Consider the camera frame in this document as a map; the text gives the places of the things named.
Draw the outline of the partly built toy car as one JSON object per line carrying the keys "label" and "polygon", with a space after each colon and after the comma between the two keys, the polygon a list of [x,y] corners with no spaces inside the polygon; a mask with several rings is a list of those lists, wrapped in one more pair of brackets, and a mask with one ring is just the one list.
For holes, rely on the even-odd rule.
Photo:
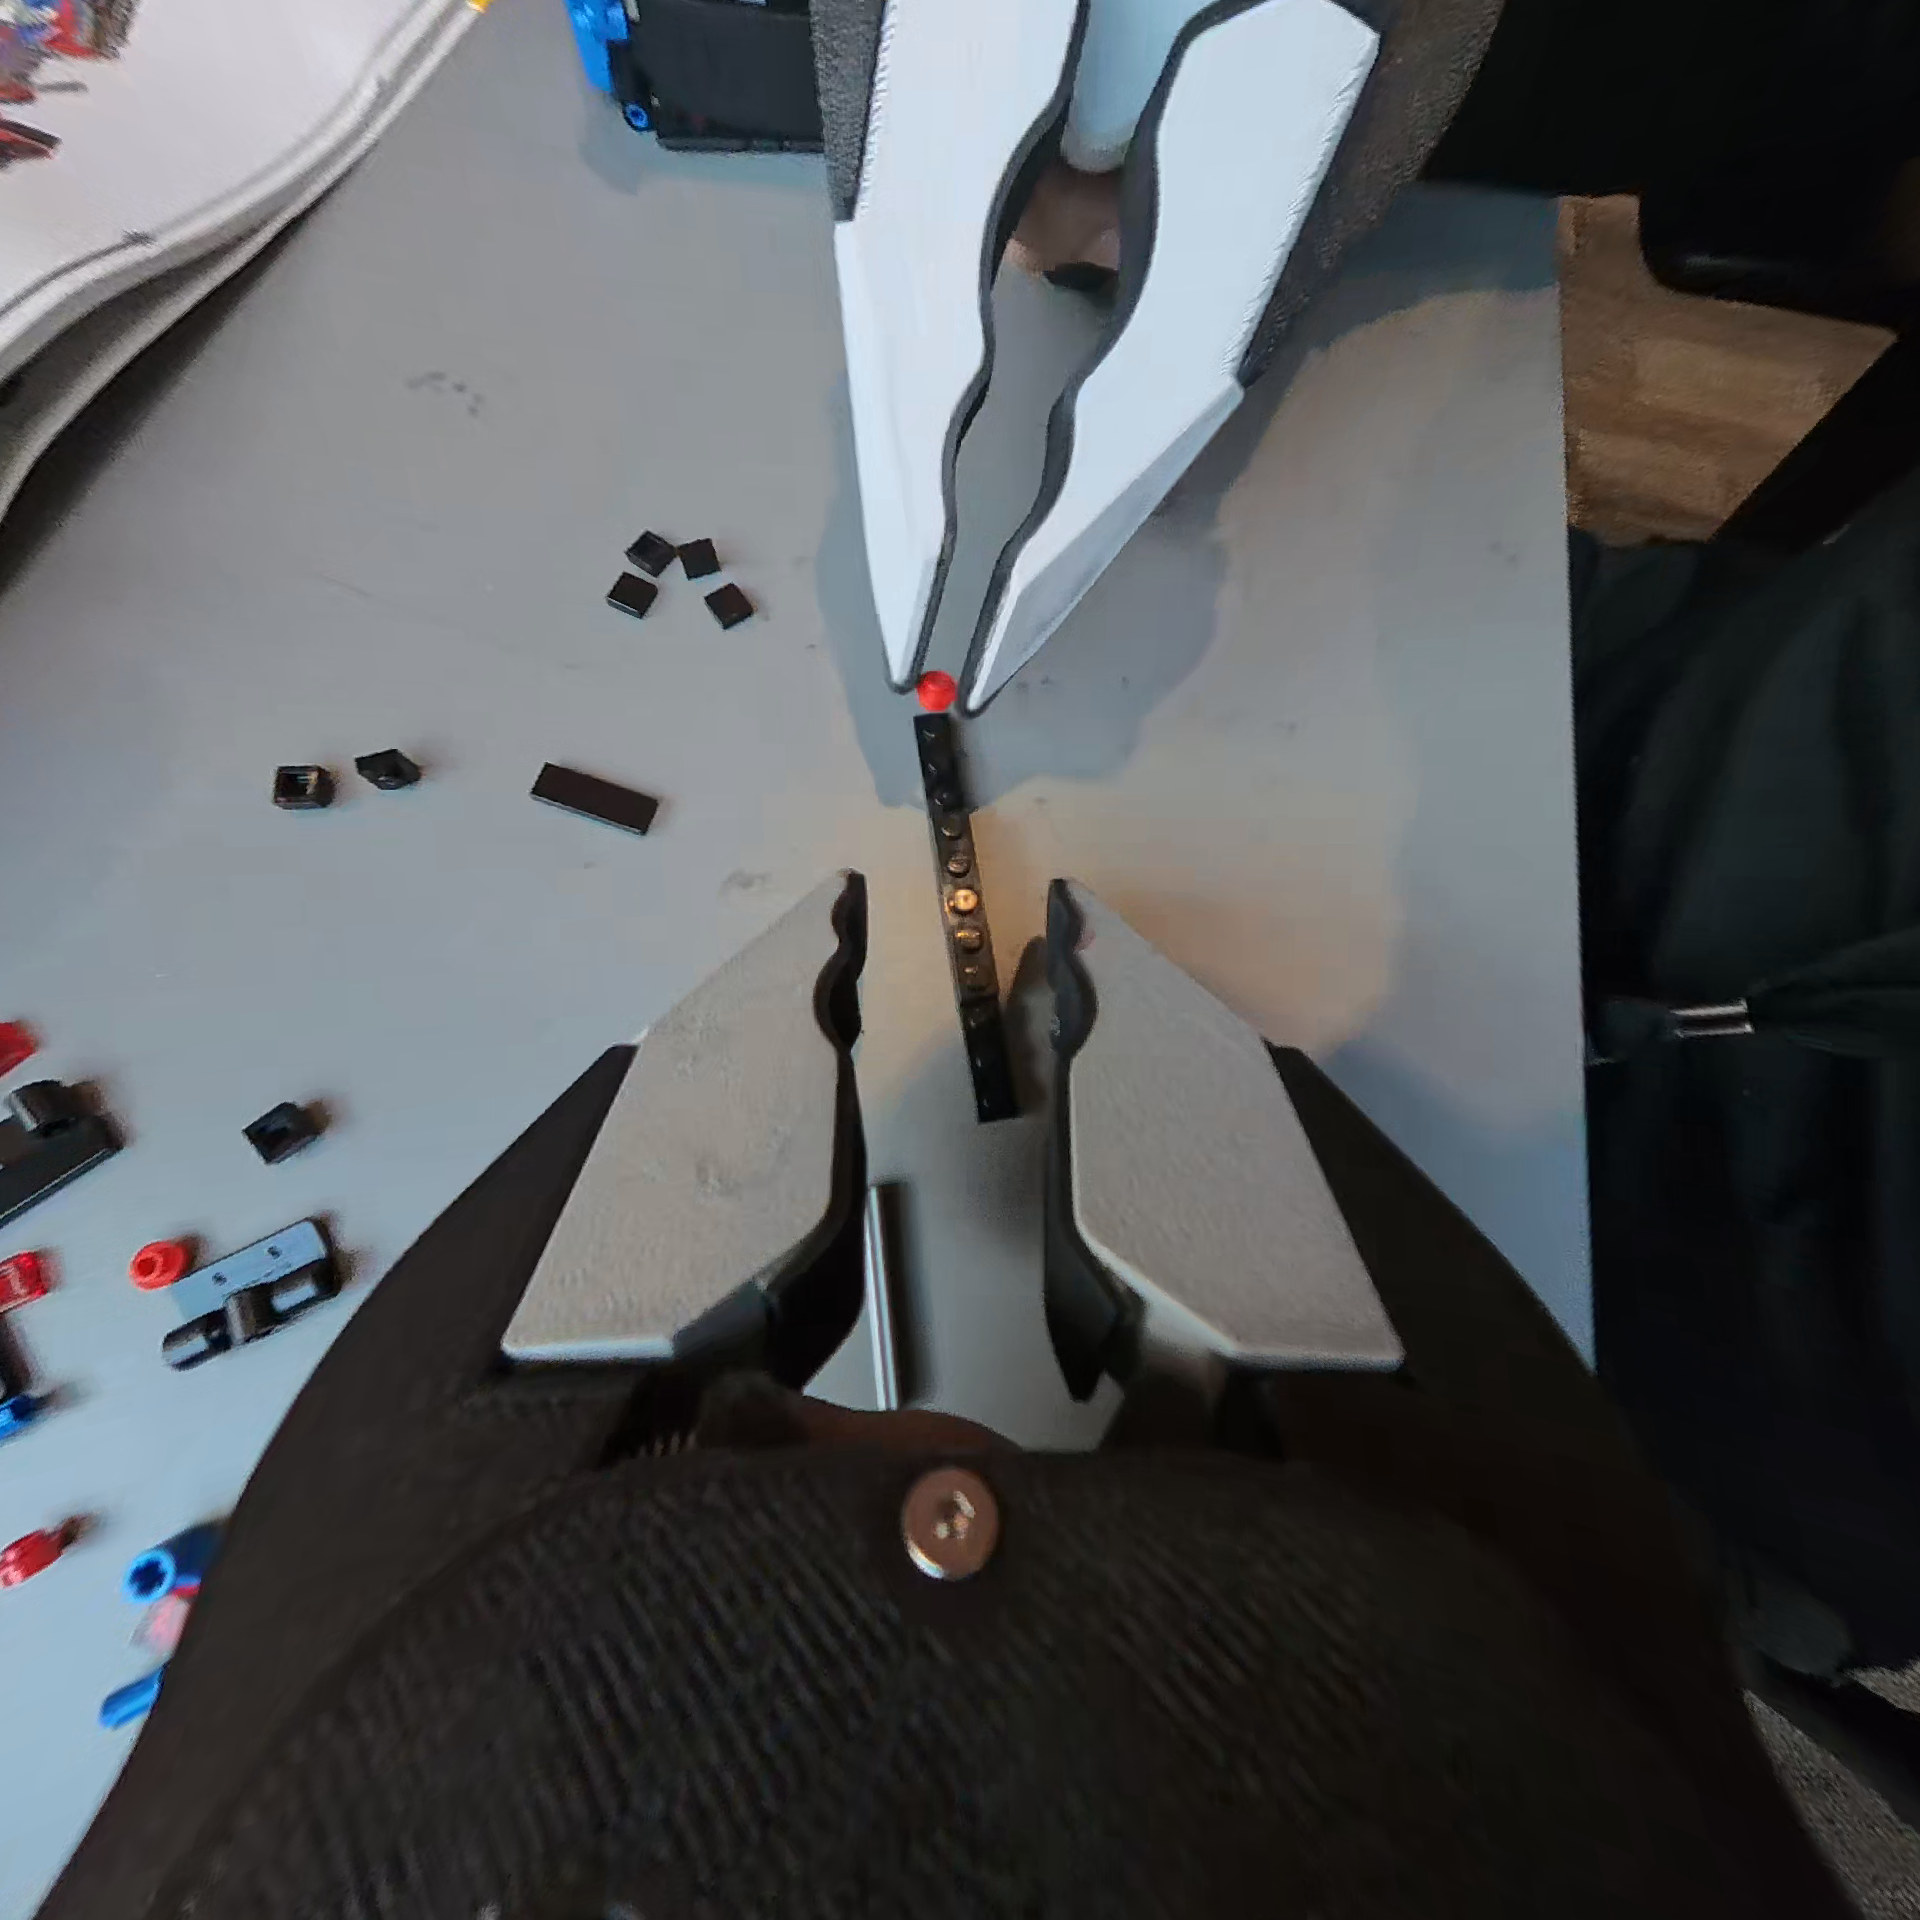
{"label": "partly built toy car", "polygon": [[804,2],[569,2],[591,85],[685,155],[821,155]]}

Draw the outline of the person's black hoodie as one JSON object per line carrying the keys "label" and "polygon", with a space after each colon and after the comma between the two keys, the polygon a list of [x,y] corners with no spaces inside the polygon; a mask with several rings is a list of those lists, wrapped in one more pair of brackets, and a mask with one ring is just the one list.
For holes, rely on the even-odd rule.
{"label": "person's black hoodie", "polygon": [[1573,565],[1599,1370],[1817,1667],[1917,1663],[1917,475],[1797,554]]}

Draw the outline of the person's right forearm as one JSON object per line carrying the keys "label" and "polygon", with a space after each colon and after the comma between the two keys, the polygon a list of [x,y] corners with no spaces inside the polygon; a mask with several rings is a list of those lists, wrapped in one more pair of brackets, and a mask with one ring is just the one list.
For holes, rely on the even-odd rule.
{"label": "person's right forearm", "polygon": [[1915,2],[1514,2],[1428,181],[1641,193],[1917,157]]}

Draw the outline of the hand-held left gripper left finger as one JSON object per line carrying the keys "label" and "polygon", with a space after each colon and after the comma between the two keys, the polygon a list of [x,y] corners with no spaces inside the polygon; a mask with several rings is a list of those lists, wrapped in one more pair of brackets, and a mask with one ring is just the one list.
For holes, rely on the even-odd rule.
{"label": "hand-held left gripper left finger", "polygon": [[637,1039],[501,1335],[519,1365],[760,1365],[863,1306],[867,879],[834,872]]}

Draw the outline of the grey desk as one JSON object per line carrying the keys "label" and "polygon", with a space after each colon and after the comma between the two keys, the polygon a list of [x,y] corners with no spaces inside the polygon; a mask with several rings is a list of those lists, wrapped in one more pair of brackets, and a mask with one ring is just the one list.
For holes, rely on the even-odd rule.
{"label": "grey desk", "polygon": [[[1001,977],[1087,883],[1315,1052],[1595,1350],[1551,201],[1411,188],[968,732]],[[37,473],[4,591],[4,1017],[127,1139],[8,1249],[59,1400],[4,1446],[4,1917],[125,1764],[118,1582],[239,1497],[370,1290],[609,1047],[839,868],[924,1394],[1089,1437],[1039,1308],[1039,1117],[981,1128],[850,478],[800,157],[661,155],[497,4],[370,158]],[[710,539],[646,618],[653,530]],[[747,591],[725,635],[705,594]],[[403,749],[420,786],[355,756]],[[326,765],[333,806],[271,798]],[[646,837],[537,804],[651,793]],[[276,1102],[324,1139],[263,1164]],[[341,1295],[184,1376],[168,1290],[304,1218]]]}

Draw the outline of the long black studded toy plate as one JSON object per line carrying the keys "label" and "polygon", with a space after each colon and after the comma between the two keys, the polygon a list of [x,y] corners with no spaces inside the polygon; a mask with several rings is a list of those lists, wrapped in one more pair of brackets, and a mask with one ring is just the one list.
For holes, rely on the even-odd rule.
{"label": "long black studded toy plate", "polygon": [[981,1126],[1021,1115],[973,833],[962,741],[948,712],[914,716],[948,968]]}

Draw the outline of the black office chair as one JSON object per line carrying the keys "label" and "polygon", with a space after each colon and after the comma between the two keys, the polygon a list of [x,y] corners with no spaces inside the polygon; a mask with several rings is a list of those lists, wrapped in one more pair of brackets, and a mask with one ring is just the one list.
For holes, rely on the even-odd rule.
{"label": "black office chair", "polygon": [[1648,193],[1639,228],[1645,263],[1678,295],[1889,331],[1720,535],[1779,554],[1832,541],[1919,460],[1917,164]]}

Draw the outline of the black toy bracket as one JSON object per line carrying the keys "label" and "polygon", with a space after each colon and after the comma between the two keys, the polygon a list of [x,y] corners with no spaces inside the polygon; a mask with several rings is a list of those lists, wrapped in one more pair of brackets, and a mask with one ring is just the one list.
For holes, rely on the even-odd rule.
{"label": "black toy bracket", "polygon": [[159,1354],[184,1376],[285,1330],[333,1302],[341,1290],[342,1271],[324,1221],[304,1218],[170,1286],[179,1324],[166,1334]]}

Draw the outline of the blue toy fang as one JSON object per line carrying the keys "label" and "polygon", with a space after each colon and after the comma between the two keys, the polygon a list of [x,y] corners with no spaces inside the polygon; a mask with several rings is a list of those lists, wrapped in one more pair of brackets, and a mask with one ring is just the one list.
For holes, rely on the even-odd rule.
{"label": "blue toy fang", "polygon": [[168,1597],[195,1595],[219,1556],[225,1530],[223,1519],[203,1521],[140,1551],[122,1576],[120,1595],[140,1610]]}

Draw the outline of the short black smooth toy tile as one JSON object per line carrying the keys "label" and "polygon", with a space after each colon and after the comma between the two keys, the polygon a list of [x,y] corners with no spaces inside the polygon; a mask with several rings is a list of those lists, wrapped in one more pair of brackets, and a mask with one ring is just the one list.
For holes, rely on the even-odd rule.
{"label": "short black smooth toy tile", "polygon": [[661,800],[651,793],[558,762],[541,767],[530,797],[637,837],[646,837],[661,813]]}

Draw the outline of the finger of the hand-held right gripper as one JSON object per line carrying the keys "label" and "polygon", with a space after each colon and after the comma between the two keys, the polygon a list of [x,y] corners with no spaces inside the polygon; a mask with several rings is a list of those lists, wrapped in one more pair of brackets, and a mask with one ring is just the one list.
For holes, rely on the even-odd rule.
{"label": "finger of the hand-held right gripper", "polygon": [[887,683],[911,692],[953,563],[994,285],[1058,157],[1078,2],[832,8],[834,260],[850,444]]}
{"label": "finger of the hand-held right gripper", "polygon": [[1062,388],[1039,490],[968,653],[984,712],[1234,416],[1286,260],[1380,61],[1347,4],[1211,4],[1172,41],[1122,171],[1111,318]]}

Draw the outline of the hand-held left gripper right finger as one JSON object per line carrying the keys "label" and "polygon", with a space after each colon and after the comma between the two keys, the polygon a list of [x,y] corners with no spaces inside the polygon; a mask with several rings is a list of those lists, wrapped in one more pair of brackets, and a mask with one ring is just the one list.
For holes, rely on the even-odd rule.
{"label": "hand-held left gripper right finger", "polygon": [[1049,885],[1043,1310],[1071,1398],[1398,1376],[1404,1345],[1266,1039],[1071,878]]}

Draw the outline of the open instruction booklet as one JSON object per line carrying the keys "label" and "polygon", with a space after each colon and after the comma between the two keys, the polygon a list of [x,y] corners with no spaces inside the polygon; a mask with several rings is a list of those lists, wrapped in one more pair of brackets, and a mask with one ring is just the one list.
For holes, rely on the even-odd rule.
{"label": "open instruction booklet", "polygon": [[2,506],[381,138],[466,2],[2,6]]}

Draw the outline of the grey toy axle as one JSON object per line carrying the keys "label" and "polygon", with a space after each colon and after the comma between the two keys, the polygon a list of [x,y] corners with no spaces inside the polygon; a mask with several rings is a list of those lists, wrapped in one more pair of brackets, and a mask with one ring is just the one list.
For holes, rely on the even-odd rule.
{"label": "grey toy axle", "polygon": [[868,1188],[863,1212],[863,1258],[872,1380],[878,1411],[902,1405],[900,1317],[896,1290],[896,1196],[887,1183]]}

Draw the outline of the black hoodie drawstring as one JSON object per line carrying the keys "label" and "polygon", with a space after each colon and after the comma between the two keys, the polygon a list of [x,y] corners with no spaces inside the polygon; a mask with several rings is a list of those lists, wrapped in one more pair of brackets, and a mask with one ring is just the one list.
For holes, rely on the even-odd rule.
{"label": "black hoodie drawstring", "polygon": [[1742,1039],[1755,1032],[1746,1001],[1670,1004],[1645,997],[1600,997],[1588,1012],[1591,1061],[1621,1061],[1645,1050],[1694,1041]]}

